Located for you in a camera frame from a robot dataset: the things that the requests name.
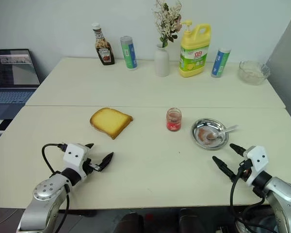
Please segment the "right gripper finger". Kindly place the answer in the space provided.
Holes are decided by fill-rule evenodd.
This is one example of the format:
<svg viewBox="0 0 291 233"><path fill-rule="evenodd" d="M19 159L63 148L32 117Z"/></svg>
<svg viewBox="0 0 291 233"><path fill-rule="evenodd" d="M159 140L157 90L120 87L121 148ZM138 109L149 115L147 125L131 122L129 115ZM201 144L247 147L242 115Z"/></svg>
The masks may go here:
<svg viewBox="0 0 291 233"><path fill-rule="evenodd" d="M245 148L239 146L239 145L236 145L236 144L233 144L233 143L230 143L229 146L238 154L240 155L241 157L243 157L244 155L244 152L246 151Z"/></svg>
<svg viewBox="0 0 291 233"><path fill-rule="evenodd" d="M216 163L216 165L218 166L218 168L225 174L227 175L231 180L235 179L235 173L230 170L227 165L220 160L219 158L217 158L216 156L212 156L213 161Z"/></svg>

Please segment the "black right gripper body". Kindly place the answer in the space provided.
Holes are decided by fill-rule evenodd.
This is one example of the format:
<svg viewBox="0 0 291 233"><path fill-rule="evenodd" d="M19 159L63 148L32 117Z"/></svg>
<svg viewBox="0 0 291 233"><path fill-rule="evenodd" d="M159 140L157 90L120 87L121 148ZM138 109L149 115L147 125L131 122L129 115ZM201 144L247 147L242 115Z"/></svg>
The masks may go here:
<svg viewBox="0 0 291 233"><path fill-rule="evenodd" d="M236 174L236 177L242 179L243 181L247 181L250 175L252 174L252 161L251 159L245 159L239 163L239 168Z"/></svg>

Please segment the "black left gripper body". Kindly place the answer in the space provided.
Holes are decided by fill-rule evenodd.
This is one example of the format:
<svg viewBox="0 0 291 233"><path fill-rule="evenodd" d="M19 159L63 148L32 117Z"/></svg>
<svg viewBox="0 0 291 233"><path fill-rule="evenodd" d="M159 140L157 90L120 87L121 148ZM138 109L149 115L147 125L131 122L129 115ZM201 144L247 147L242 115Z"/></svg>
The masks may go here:
<svg viewBox="0 0 291 233"><path fill-rule="evenodd" d="M85 174L91 174L93 171L100 171L100 166L94 165L90 158L87 158L82 165L82 169Z"/></svg>

